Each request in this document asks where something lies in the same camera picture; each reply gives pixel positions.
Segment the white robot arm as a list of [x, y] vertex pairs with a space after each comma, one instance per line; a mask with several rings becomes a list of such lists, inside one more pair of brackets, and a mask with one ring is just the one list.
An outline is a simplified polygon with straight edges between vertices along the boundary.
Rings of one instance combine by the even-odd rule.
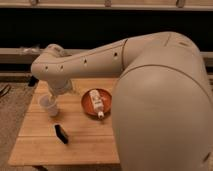
[[73, 78], [117, 79], [111, 116], [122, 171], [209, 171], [213, 90], [188, 37], [158, 32], [71, 56], [50, 44], [31, 72], [54, 96], [70, 91]]

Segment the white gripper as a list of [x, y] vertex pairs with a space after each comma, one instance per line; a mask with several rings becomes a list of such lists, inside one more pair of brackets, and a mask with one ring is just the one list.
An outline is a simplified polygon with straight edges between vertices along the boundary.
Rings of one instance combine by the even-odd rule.
[[[48, 89], [53, 96], [63, 95], [73, 89], [72, 82], [70, 80], [50, 80], [47, 84]], [[38, 104], [51, 117], [55, 117], [59, 113], [57, 102], [48, 94], [40, 96]]]

